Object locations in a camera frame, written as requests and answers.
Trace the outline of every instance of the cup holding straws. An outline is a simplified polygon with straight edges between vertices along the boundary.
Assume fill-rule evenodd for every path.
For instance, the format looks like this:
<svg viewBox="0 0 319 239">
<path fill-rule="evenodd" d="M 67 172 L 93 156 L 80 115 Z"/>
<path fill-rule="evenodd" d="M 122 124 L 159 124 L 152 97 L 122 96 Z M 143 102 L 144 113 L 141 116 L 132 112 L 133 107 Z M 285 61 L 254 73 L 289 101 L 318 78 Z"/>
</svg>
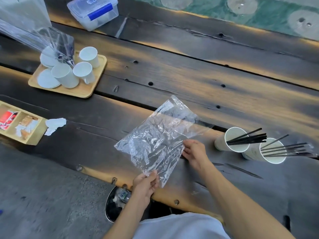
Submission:
<svg viewBox="0 0 319 239">
<path fill-rule="evenodd" d="M 267 155 L 266 151 L 276 151 L 277 147 L 282 147 L 280 151 L 270 153 L 274 155 Z M 287 149 L 285 146 L 275 138 L 267 138 L 265 143 L 251 144 L 249 149 L 242 153 L 243 157 L 248 160 L 256 160 L 262 162 L 269 162 L 273 164 L 280 164 L 286 159 Z"/>
<path fill-rule="evenodd" d="M 231 144 L 228 143 L 228 141 L 231 141 L 237 137 L 247 138 L 248 135 L 246 134 L 247 133 L 245 130 L 239 127 L 231 127 L 215 140 L 215 147 L 221 151 L 233 151 L 237 153 L 245 152 L 249 148 L 249 144 Z"/>
</svg>

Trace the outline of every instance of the forearm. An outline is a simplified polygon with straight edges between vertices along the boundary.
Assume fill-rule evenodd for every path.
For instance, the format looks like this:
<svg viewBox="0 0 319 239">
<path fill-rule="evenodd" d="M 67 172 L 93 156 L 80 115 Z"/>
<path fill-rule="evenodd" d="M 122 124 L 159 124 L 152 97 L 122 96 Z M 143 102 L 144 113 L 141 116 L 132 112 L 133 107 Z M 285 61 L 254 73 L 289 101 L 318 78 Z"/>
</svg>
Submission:
<svg viewBox="0 0 319 239">
<path fill-rule="evenodd" d="M 132 195 L 119 217 L 103 239 L 131 239 L 143 216 L 145 208 L 139 203 L 139 197 Z"/>
<path fill-rule="evenodd" d="M 208 161 L 200 174 L 235 238 L 294 238 L 250 197 L 237 189 Z"/>
</svg>

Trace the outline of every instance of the hand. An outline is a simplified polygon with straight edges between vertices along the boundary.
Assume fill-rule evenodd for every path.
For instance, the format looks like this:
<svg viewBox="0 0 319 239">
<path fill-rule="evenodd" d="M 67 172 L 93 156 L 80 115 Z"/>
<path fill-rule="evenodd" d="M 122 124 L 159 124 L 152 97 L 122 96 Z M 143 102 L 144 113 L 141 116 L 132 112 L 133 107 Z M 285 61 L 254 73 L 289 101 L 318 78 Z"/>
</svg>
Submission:
<svg viewBox="0 0 319 239">
<path fill-rule="evenodd" d="M 183 144 L 185 149 L 182 155 L 197 172 L 200 172 L 205 166 L 205 162 L 209 161 L 206 155 L 205 145 L 193 139 L 184 140 Z"/>
<path fill-rule="evenodd" d="M 153 170 L 149 177 L 145 174 L 140 174 L 133 180 L 132 197 L 139 197 L 138 201 L 146 209 L 150 203 L 151 195 L 158 188 L 159 184 L 160 178 L 156 170 Z"/>
</svg>

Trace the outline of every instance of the wooden table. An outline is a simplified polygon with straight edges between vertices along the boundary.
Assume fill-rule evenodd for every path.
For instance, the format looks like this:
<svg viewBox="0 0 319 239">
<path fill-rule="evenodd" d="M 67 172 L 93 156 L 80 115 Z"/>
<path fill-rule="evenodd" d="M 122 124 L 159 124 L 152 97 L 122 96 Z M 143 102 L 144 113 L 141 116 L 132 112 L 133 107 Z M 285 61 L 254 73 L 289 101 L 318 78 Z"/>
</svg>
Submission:
<svg viewBox="0 0 319 239">
<path fill-rule="evenodd" d="M 93 43 L 108 64 L 89 99 L 35 89 L 27 81 L 39 65 L 39 54 L 0 36 L 0 100 L 46 119 L 67 119 L 65 127 L 43 137 L 36 147 L 5 137 L 2 142 L 72 169 L 80 164 L 83 173 L 107 182 L 116 177 L 118 186 L 130 188 L 139 171 L 128 155 L 113 146 L 176 95 L 205 122 L 214 124 L 198 139 L 225 177 L 279 221 L 288 215 L 296 237 L 316 237 L 317 161 L 298 157 L 280 165 L 248 161 L 236 153 L 217 151 L 213 141 L 232 126 L 263 127 L 271 137 L 290 133 L 291 142 L 303 139 L 317 150 L 317 42 L 134 0 L 119 0 L 120 16 L 87 32 L 68 12 L 69 0 L 45 1 L 53 26 L 74 36 L 76 49 Z M 114 38 L 127 16 L 119 39 Z M 185 160 L 179 160 L 154 199 L 222 220 L 202 180 Z"/>
</svg>

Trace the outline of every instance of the green surface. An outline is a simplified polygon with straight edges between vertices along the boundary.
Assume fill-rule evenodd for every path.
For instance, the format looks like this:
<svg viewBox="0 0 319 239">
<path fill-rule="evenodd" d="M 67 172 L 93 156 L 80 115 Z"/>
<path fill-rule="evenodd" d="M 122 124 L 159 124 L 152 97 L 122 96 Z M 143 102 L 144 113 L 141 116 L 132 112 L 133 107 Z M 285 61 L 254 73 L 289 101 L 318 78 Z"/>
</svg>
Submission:
<svg viewBox="0 0 319 239">
<path fill-rule="evenodd" d="M 140 1 L 148 2 L 154 6 L 164 7 L 160 0 Z M 251 15 L 237 15 L 233 13 L 227 6 L 227 0 L 193 0 L 193 3 L 183 9 L 183 11 L 294 36 L 300 35 L 294 32 L 287 23 L 291 13 L 301 9 L 319 13 L 318 8 L 301 6 L 295 3 L 278 0 L 257 1 L 258 9 Z"/>
</svg>

